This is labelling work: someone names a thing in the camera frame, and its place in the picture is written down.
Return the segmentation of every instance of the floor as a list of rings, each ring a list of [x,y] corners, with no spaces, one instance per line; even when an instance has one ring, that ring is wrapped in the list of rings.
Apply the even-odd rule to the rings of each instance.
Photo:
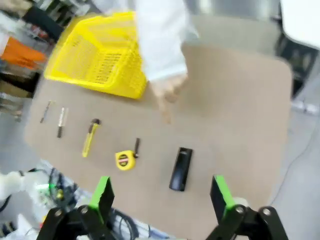
[[[271,22],[207,16],[194,16],[193,21],[205,44],[259,52],[264,55],[273,55],[273,46],[279,34],[277,27]],[[319,67],[314,69],[311,77],[320,72],[320,61],[317,65]],[[320,86],[307,96],[306,101],[320,105]],[[9,115],[0,115],[2,173],[31,169],[40,160],[24,141],[24,127],[28,120],[30,104],[30,99],[25,100],[21,122],[15,122]],[[319,128],[319,117],[291,111],[281,175],[278,185],[274,186],[273,196],[270,197],[270,203],[272,202],[278,211],[290,240],[319,238]],[[9,207],[0,214],[0,220],[12,219],[18,212],[27,212],[26,215],[30,215],[28,206],[28,197],[22,193],[17,194],[12,198]]]
[[[280,0],[185,0],[195,15],[231,16],[243,19],[268,20],[278,14]]]

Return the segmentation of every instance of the sleeve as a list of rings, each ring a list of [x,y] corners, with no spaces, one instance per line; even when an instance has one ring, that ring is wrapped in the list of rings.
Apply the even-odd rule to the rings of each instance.
[[[149,81],[187,74],[181,46],[191,26],[184,0],[137,0],[136,25]]]

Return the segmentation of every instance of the orange object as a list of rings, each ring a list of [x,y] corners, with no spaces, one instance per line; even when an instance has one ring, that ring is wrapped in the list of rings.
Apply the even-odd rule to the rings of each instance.
[[[9,37],[1,59],[20,67],[34,70],[37,63],[43,63],[47,57],[42,52],[36,51],[13,37]]]

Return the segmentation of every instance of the hand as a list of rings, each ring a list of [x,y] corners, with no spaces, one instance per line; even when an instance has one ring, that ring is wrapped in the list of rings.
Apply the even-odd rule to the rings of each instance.
[[[181,74],[150,82],[159,110],[167,124],[171,123],[168,102],[173,104],[177,101],[182,87],[187,82],[187,78],[187,74]]]

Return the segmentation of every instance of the black bracket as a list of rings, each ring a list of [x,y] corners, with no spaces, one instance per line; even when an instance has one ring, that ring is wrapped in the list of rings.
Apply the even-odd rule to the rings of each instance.
[[[233,240],[247,236],[250,240],[288,240],[277,211],[271,206],[258,212],[243,205],[227,210],[207,240]]]
[[[37,240],[76,240],[82,235],[87,235],[91,240],[115,239],[97,211],[82,205],[70,212],[58,207],[51,209]]]

